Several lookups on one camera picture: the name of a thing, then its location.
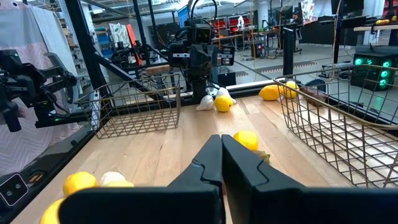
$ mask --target computer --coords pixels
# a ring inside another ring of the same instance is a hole
[[[178,21],[180,23],[180,28],[184,27],[184,22],[189,18],[188,6],[184,6],[177,11]]]

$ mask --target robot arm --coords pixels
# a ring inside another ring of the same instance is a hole
[[[77,79],[68,72],[55,54],[46,54],[56,67],[39,70],[30,63],[22,63],[16,50],[0,51],[0,112],[11,132],[21,130],[18,106],[12,102],[20,98],[28,107],[34,107],[38,120],[66,117],[69,111],[57,104],[56,91],[75,86]],[[52,83],[45,84],[51,78]],[[57,114],[54,105],[66,112]]]

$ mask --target green light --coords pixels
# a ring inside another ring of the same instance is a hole
[[[384,63],[383,63],[383,67],[388,68],[388,67],[390,67],[390,66],[391,66],[391,63],[390,63],[390,62],[384,62]]]
[[[381,72],[381,78],[386,78],[388,76],[389,72],[388,71],[382,71]]]
[[[380,87],[384,88],[384,87],[386,87],[386,83],[387,83],[386,80],[380,80],[379,85],[380,85]]]
[[[357,58],[356,60],[355,60],[355,64],[356,65],[361,65],[363,63],[363,60],[361,59],[361,58]]]

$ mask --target pink curtain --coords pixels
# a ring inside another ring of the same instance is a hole
[[[9,38],[1,38],[0,34],[0,50],[16,49],[23,63],[31,63],[39,69],[50,68],[53,65],[44,56],[48,50],[39,34],[40,31],[36,30],[38,26],[30,7],[21,2],[0,0],[0,14],[3,15],[0,16],[0,29],[9,36]],[[62,104],[61,93],[55,94],[58,103]],[[22,130],[10,133],[5,124],[0,125],[0,175],[20,171],[46,148],[64,140],[81,128],[73,123],[37,129],[34,125],[37,121],[34,109],[27,108],[20,99],[14,101],[23,111],[24,118],[19,118]]]

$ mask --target wooden tabletop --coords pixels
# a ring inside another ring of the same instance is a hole
[[[355,27],[354,31],[369,31],[372,27]],[[398,29],[398,25],[386,25],[386,26],[374,26],[373,30],[389,30],[389,29]]]
[[[287,129],[279,101],[251,96],[239,98],[227,113],[184,106],[175,129],[109,139],[94,137],[12,223],[39,223],[44,210],[63,197],[65,179],[78,171],[90,172],[100,179],[105,172],[116,170],[137,187],[166,186],[191,163],[212,134],[233,135],[243,129],[258,133],[260,150],[271,154],[272,167],[304,185],[350,186]],[[229,211],[227,223],[231,223]]]

